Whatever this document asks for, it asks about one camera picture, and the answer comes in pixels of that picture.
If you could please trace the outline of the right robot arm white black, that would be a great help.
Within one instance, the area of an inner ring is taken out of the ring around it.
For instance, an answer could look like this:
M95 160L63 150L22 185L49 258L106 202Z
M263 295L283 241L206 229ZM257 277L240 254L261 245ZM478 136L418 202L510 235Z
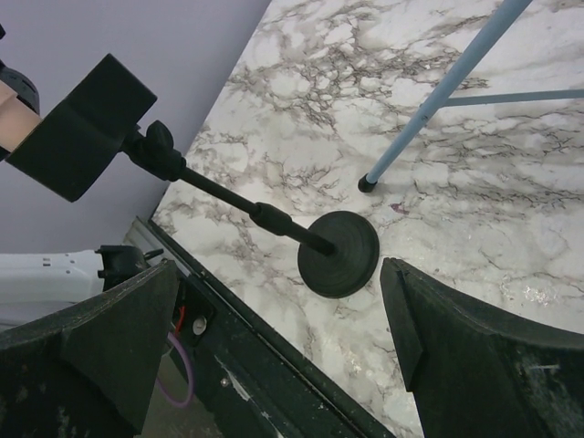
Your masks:
M1 300L62 309L1 335L4 437L132 437L180 289L132 246L3 255ZM428 437L580 437L583 338L483 303L396 259L383 305Z

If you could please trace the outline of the black microphone stand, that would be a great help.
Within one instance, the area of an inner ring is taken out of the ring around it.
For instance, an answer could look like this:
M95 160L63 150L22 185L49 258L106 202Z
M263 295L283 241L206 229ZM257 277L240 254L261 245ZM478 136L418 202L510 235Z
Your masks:
M182 181L246 213L272 235L299 244L297 267L305 285L327 298L361 289L378 264L380 242L359 214L324 214L309 228L269 203L254 203L188 168L168 128L139 121L156 96L114 56L105 56L60 101L4 161L74 203L104 173L119 152L144 171Z

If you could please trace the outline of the light blue music stand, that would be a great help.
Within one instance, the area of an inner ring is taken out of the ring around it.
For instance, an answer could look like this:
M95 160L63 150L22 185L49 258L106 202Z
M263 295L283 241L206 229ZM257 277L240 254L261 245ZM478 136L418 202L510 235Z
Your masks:
M371 193L374 190L380 177L394 163L434 114L442 108L558 99L581 99L583 97L583 91L581 89L507 93L461 98L454 98L452 96L453 92L462 84L462 81L472 72L530 4L531 2L529 0L503 1L489 17L486 24L474 37L462 55L454 62L448 73L412 115L410 121L405 125L397 138L381 155L370 171L359 179L358 189L360 192Z

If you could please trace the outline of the pink microphone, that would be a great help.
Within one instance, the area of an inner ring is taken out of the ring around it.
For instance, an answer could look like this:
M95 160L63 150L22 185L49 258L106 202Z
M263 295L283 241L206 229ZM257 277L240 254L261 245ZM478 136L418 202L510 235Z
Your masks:
M41 120L37 88L24 74L1 64L2 161L20 146Z

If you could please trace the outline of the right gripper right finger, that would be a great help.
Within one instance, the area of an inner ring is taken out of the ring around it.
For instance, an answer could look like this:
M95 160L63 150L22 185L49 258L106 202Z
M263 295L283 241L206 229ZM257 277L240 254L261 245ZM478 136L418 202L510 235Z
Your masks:
M471 297L397 258L381 292L427 437L580 437L583 337Z

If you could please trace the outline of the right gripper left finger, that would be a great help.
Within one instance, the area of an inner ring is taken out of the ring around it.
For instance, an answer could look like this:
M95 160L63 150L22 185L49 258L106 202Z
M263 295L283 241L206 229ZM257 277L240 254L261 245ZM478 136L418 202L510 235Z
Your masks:
M134 437L150 405L178 292L164 260L1 334L4 437Z

